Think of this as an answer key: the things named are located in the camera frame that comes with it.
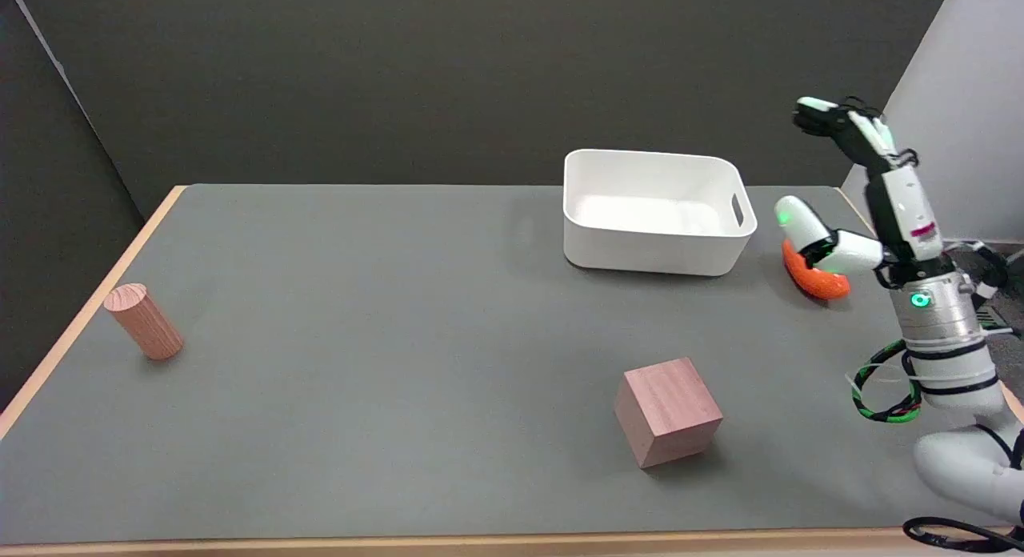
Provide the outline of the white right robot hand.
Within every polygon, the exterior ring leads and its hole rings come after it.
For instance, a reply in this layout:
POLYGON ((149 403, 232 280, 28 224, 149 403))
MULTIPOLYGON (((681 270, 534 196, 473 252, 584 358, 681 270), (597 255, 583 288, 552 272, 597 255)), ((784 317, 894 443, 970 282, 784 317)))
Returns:
POLYGON ((803 199, 780 198, 776 221, 809 269, 842 275, 871 271, 886 290, 954 272, 919 182, 918 152, 897 149, 884 113, 852 95, 841 102, 804 95, 791 116, 803 133, 830 138, 866 171, 864 199, 874 228, 874 237, 831 228, 803 199))

